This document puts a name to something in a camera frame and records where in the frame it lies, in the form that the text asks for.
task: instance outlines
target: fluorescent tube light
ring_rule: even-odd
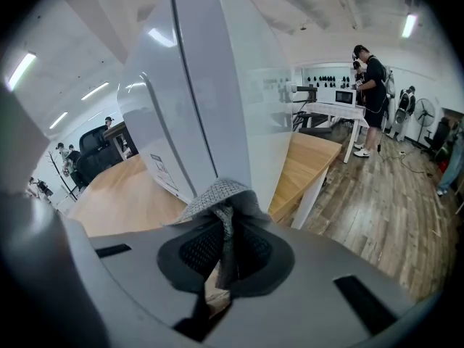
[[[416,15],[412,15],[412,14],[407,15],[405,29],[403,30],[403,34],[402,34],[404,38],[408,38],[411,36],[415,21],[417,20],[417,18],[418,17]]]
[[[22,58],[21,63],[16,67],[16,70],[14,70],[12,77],[8,81],[10,90],[15,88],[17,82],[21,79],[22,74],[27,70],[35,58],[36,56],[32,53],[27,53],[24,58]]]
[[[166,46],[167,48],[172,48],[175,46],[175,43],[172,42],[169,38],[164,37],[156,28],[152,28],[148,34],[158,41],[161,45]]]
[[[125,88],[130,89],[130,88],[132,88],[134,86],[143,86],[143,85],[145,85],[145,83],[133,83],[133,84],[130,84],[130,85],[126,86]]]
[[[103,112],[103,111],[100,111],[99,113],[97,113],[97,114],[95,114],[94,116],[92,116],[91,118],[89,118],[87,121],[90,121],[90,120],[92,120],[94,117],[96,117],[96,116],[100,115],[102,112]]]
[[[91,96],[93,93],[96,93],[97,91],[99,91],[100,89],[103,89],[106,85],[108,85],[109,83],[103,83],[101,84],[98,88],[95,88],[93,91],[91,91],[90,93],[86,94],[85,96],[83,96],[80,100],[81,101],[85,101],[89,96]]]
[[[63,115],[61,115],[60,117],[58,117],[58,118],[57,118],[57,121],[55,121],[53,124],[51,124],[50,129],[53,129],[53,128],[57,125],[57,123],[59,123],[59,122],[61,121],[61,119],[62,119],[64,116],[66,116],[66,115],[67,115],[67,112],[63,113]]]

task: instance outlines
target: white table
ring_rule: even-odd
[[[343,162],[346,164],[348,162],[349,156],[353,149],[353,144],[357,140],[357,137],[360,133],[360,127],[364,126],[369,128],[367,121],[364,119],[365,108],[361,106],[356,107],[345,107],[339,106],[338,104],[326,104],[326,103],[308,103],[304,106],[304,110],[308,113],[320,113],[322,115],[328,115],[329,124],[331,122],[331,117],[341,117],[348,120],[354,120],[355,124],[353,126],[353,131],[351,132],[351,138],[349,140],[349,145],[347,153]],[[311,118],[308,120],[308,128],[311,127]]]

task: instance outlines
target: standing fan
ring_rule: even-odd
[[[428,127],[434,123],[435,107],[428,99],[421,98],[415,103],[414,116],[420,124],[420,133],[417,140],[417,143],[419,144],[423,127]]]

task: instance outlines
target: white panel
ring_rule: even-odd
[[[252,186],[231,41],[219,0],[175,0],[186,63],[217,175]]]
[[[187,201],[214,182],[216,176],[191,99],[170,0],[158,4],[146,21],[126,62],[117,100],[138,151],[158,181],[166,184],[172,179],[179,196]],[[162,167],[155,157],[161,158]]]
[[[277,38],[250,0],[220,0],[244,109],[252,188],[267,211],[291,138],[291,69]]]

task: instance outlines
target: white wall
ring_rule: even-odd
[[[299,83],[298,68],[319,64],[351,67],[353,48],[358,44],[367,47],[393,70],[398,95],[401,89],[414,85],[416,99],[427,98],[434,105],[434,124],[424,128],[420,138],[425,145],[423,137],[428,135],[425,130],[434,134],[443,116],[442,107],[464,113],[463,70],[445,40],[439,53],[407,39],[393,40],[368,33],[320,33],[309,28],[292,36],[278,31],[276,35],[290,63],[297,69],[295,75]],[[420,124],[413,120],[408,124],[406,136],[416,140],[420,129]]]
[[[92,105],[83,114],[76,117],[60,134],[57,141],[63,142],[67,148],[70,144],[79,150],[80,137],[94,128],[104,125],[106,116],[110,116],[115,121],[112,125],[116,125],[123,121],[123,116],[119,109],[116,100],[116,91],[108,94],[103,99]]]
[[[94,117],[92,120],[89,120],[99,112],[101,112],[99,115]],[[70,144],[73,144],[76,149],[79,149],[79,138],[87,131],[103,125],[105,117],[110,115],[115,119],[115,121],[113,121],[113,125],[123,121],[123,116],[121,115],[116,100],[116,91],[106,95],[103,99],[100,99],[96,103],[89,104],[87,111],[76,118],[70,120],[66,120],[66,118],[63,119],[63,121],[68,121],[68,126],[57,138],[51,141],[45,153],[38,161],[37,168],[33,172],[33,177],[46,182],[53,192],[58,191],[62,185],[62,181],[50,163],[48,152],[52,152],[54,159],[56,159],[57,167],[61,171],[62,158],[55,149],[58,142],[62,142],[66,148]],[[71,189],[75,186],[71,177],[63,176],[63,178]]]

